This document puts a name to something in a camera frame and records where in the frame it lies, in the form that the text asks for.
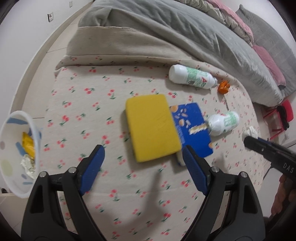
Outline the person's right hand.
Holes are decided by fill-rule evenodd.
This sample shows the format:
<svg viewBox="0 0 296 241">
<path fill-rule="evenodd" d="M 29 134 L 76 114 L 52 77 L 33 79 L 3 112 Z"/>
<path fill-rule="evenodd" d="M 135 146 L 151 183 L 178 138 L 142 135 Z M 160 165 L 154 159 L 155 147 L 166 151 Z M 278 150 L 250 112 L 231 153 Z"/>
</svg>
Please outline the person's right hand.
<svg viewBox="0 0 296 241">
<path fill-rule="evenodd" d="M 276 214 L 279 214 L 282 211 L 283 208 L 283 202 L 286 198 L 288 198 L 289 202 L 292 202 L 295 198 L 295 189 L 288 192 L 285 187 L 284 183 L 287 180 L 287 177 L 282 174 L 280 179 L 279 179 L 279 187 L 277 190 L 277 193 L 274 197 L 274 202 L 271 207 L 271 215 L 275 216 Z"/>
</svg>

